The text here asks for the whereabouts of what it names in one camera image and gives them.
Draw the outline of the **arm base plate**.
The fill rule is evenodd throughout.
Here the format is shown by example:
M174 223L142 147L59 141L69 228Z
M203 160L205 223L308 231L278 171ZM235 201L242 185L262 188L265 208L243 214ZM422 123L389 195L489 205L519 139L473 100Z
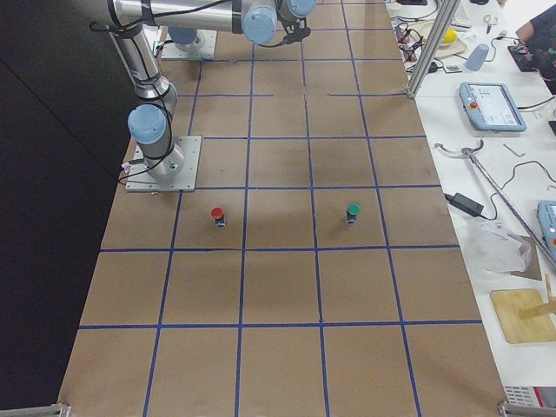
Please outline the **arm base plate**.
M201 154L201 136L174 136L172 152L154 169L144 173L156 161L146 165L140 147L136 145L134 158L138 164L130 167L130 178L125 180L128 192L193 192Z
M214 59L217 32L168 28L162 41L162 60L209 61Z

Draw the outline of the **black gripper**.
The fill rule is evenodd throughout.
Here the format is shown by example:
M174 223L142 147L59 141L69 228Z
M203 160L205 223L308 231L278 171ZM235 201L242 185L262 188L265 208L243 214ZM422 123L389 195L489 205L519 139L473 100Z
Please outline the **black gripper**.
M283 43L301 42L311 33L311 29L308 27L306 17L296 18L294 21L287 21L282 19L281 24L286 32L286 35L282 39Z

